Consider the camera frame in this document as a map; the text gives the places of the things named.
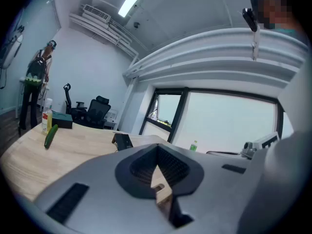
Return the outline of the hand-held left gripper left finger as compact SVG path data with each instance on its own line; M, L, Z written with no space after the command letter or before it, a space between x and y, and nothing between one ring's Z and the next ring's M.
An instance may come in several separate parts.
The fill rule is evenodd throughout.
M92 158L47 186L34 204L48 212L75 183L88 187L64 225L83 234L167 234L171 224L155 199L138 199L117 182L115 168L142 146Z

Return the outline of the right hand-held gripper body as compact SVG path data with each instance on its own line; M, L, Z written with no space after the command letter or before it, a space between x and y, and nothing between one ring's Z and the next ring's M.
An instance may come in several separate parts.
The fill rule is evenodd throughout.
M252 159L254 154L262 149L270 148L275 142L279 141L278 132L273 132L253 142L246 142L240 152L248 159Z

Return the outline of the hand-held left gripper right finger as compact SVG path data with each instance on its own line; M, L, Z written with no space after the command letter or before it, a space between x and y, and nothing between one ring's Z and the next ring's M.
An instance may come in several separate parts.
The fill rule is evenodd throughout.
M168 229L158 234L246 234L243 213L262 174L266 149L251 160L164 144L158 144L157 154L173 196Z

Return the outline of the black box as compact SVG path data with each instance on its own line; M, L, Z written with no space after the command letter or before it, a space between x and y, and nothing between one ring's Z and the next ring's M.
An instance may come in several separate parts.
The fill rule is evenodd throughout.
M116 145L118 151L133 147L128 134L114 134L112 143Z

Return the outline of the person's white printed shirt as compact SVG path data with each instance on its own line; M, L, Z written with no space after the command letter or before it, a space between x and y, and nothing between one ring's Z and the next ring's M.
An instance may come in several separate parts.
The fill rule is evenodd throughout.
M312 234L312 57L278 98L293 134L268 150L237 234Z

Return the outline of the green cucumber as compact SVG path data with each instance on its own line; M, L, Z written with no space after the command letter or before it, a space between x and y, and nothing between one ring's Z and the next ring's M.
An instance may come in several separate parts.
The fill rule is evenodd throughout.
M56 132L58 131L58 128L59 126L57 124L55 124L51 129L50 131L48 132L47 136L46 136L46 139L45 139L45 142L44 142L44 147L45 149L49 149L53 139L54 139L54 136L56 134Z

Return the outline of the white side table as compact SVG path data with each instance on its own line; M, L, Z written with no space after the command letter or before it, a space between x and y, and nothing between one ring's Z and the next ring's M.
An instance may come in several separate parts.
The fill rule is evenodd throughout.
M116 122L117 122L118 110L110 109L108 113L105 115L105 123L104 126L110 128L111 130L114 129Z

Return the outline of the black mesh office chair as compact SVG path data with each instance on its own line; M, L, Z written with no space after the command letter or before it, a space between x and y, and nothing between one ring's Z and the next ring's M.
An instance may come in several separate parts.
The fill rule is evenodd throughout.
M88 111L84 117L84 123L87 127L103 129L106 114L111 109L109 99L97 96L91 100Z

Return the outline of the teal box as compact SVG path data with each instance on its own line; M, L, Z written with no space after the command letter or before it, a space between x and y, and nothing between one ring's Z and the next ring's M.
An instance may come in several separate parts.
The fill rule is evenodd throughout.
M53 111L52 126L57 125L59 128L72 129L73 119L70 114L63 114Z

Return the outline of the yellow liquid bottle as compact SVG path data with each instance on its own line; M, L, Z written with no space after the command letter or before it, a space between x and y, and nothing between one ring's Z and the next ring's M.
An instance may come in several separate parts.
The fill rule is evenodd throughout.
M52 117L53 117L52 103L53 100L51 98L47 98L42 112L42 131L45 134L48 134L48 132L52 128Z

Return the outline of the black slim office chair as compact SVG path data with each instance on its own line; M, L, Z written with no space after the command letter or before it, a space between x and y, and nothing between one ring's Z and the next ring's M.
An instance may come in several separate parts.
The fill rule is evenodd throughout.
M71 102L70 95L69 95L69 90L71 89L71 85L67 83L66 85L64 85L63 89L65 91L65 96L66 96L66 101L65 101L66 114L71 115L73 119L84 117L87 113L87 110L86 110L87 107L84 106L84 102L77 101L76 107L72 107L72 102Z

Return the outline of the white ceiling pipes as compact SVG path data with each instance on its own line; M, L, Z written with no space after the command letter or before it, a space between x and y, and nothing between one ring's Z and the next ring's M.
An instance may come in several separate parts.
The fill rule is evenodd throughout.
M131 57L138 57L138 52L132 48L130 46L129 43L127 43L124 38L122 36L120 36L119 34L115 33L110 27L105 28L102 27L101 25L98 25L97 23L85 18L85 17L81 17L79 15L75 15L70 13L69 14L69 19L94 32L95 34L105 38L106 40L110 41L111 43L113 43L115 46L119 47L121 50L123 50L125 53L127 53L128 55L130 55Z

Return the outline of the white air conditioner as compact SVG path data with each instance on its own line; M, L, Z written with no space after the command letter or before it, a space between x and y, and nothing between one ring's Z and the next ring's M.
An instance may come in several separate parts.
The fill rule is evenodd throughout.
M83 7L83 11L85 14L88 14L88 15L102 21L103 23L109 23L110 22L110 19L111 19L110 15L102 12L101 10L99 10L93 6L85 4Z

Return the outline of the black window frame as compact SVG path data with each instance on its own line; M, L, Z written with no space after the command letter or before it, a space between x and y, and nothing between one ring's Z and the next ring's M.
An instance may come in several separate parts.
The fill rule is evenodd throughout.
M143 123L141 126L141 129L139 131L139 134L142 135L143 130L145 128L145 125L147 122L161 128L162 130L165 130L169 132L169 137L167 141L169 143L172 143L174 140L174 137L177 133L178 126L181 122L181 118L183 116L183 111L186 106L187 97L190 92L194 93L208 93L208 94L218 94L218 95L227 95L227 96L233 96L233 97L241 97L241 98L248 98L248 99L254 99L259 101L264 101L267 103L272 103L276 105L276 123L273 127L274 130L278 132L278 136L282 137L283 132L283 120L284 120L284 109L277 98L273 98L271 96L263 96L255 93L248 93L248 92L240 92L240 91L233 91L233 90L225 90L225 89L205 89L205 88L156 88L154 89L151 101L149 103L148 109L146 111L146 114L143 118ZM154 105L156 101L156 97L159 95L179 95L180 99L177 105L177 109L174 115L173 122L171 126L165 125L163 123L160 123L156 120L148 118L149 113L152 110L152 106Z

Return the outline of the white wall-mounted device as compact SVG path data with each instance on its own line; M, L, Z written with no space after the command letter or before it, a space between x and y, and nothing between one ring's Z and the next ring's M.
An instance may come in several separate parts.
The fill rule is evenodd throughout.
M23 34L17 33L11 37L0 50L0 69L8 69L16 57L23 40Z

